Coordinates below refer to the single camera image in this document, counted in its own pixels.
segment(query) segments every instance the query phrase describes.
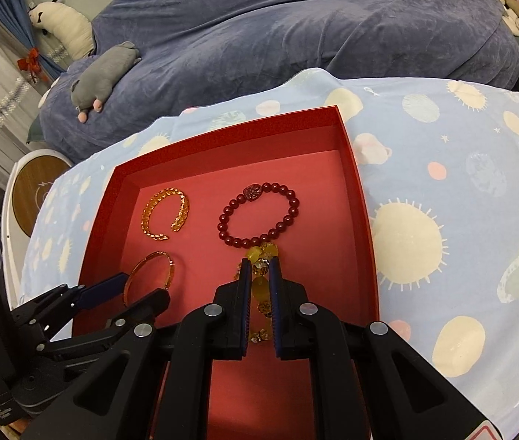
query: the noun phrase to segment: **white plush toy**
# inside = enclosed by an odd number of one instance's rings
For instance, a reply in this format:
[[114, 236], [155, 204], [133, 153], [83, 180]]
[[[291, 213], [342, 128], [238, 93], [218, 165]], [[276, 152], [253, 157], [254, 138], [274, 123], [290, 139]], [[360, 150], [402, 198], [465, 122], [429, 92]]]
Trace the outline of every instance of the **white plush toy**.
[[58, 0], [38, 4], [29, 11], [29, 17], [35, 28], [58, 38], [74, 61], [88, 56], [94, 49], [88, 18]]

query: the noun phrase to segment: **red bow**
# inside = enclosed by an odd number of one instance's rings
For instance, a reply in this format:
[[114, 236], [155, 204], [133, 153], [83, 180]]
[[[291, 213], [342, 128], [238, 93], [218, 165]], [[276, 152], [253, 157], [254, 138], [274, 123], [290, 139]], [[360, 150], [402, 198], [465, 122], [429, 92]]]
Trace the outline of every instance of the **red bow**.
[[47, 76], [43, 74], [39, 65], [39, 51], [37, 48], [31, 48], [25, 59], [17, 61], [17, 66], [21, 71], [29, 71], [33, 83], [37, 83], [38, 79], [47, 82]]

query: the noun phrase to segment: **round wooden object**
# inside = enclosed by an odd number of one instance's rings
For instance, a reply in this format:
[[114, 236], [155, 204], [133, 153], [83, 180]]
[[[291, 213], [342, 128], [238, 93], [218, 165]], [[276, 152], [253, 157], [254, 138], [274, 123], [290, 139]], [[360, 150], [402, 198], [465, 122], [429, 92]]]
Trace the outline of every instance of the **round wooden object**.
[[13, 186], [12, 203], [15, 219], [27, 236], [33, 232], [39, 209], [54, 180], [69, 168], [57, 157], [42, 155], [20, 170]]

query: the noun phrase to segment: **red box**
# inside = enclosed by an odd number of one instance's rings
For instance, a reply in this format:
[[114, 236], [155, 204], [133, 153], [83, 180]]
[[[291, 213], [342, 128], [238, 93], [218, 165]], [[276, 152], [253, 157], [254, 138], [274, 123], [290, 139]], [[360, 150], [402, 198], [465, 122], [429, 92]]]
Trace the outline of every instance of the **red box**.
[[[175, 261], [172, 302], [160, 326], [211, 302], [217, 286], [233, 279], [245, 249], [227, 246], [216, 225], [229, 200], [243, 188], [278, 182], [296, 191], [299, 216], [276, 240], [285, 278], [302, 283], [311, 301], [342, 320], [365, 325], [379, 318], [376, 269], [363, 192], [351, 145], [336, 107], [277, 115], [168, 145], [118, 166], [109, 182], [88, 241], [80, 283], [91, 286], [131, 269], [163, 250]], [[169, 227], [179, 197], [154, 210], [150, 229], [141, 214], [150, 198], [174, 187], [190, 200], [180, 232]], [[229, 221], [239, 238], [266, 233], [287, 214], [285, 197], [264, 194], [241, 205]], [[151, 261], [135, 279], [129, 301], [162, 286], [164, 258]], [[102, 329], [123, 308], [119, 298], [74, 321], [74, 334]], [[252, 309], [251, 329], [267, 320]], [[308, 361], [278, 361], [271, 342], [250, 344], [241, 362], [215, 362], [208, 438], [314, 437]]]

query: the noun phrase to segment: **bed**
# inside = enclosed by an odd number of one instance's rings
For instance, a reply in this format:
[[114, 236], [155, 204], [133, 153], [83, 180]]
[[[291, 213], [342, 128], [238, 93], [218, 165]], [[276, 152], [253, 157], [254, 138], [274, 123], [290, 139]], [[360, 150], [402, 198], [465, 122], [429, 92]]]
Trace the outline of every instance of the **bed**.
[[[310, 69], [269, 91], [159, 118], [56, 180], [26, 255], [20, 301], [62, 283], [77, 285], [91, 226], [116, 165], [199, 133], [335, 104], [366, 194], [382, 320], [449, 378], [505, 439], [519, 439], [517, 92], [433, 78], [340, 80]], [[420, 274], [412, 283], [391, 268], [396, 265], [388, 246], [394, 238], [389, 233], [386, 243], [388, 232], [382, 229], [383, 213], [400, 209], [424, 218], [443, 242], [436, 266], [399, 267]], [[423, 225], [415, 226], [414, 238]], [[423, 253], [416, 257], [424, 258]]]
[[[113, 0], [96, 52], [72, 64], [41, 108], [44, 137], [85, 160], [161, 116], [277, 87], [320, 67], [340, 79], [449, 77], [511, 88], [519, 47], [498, 0]], [[143, 61], [81, 125], [78, 75], [115, 44]]]

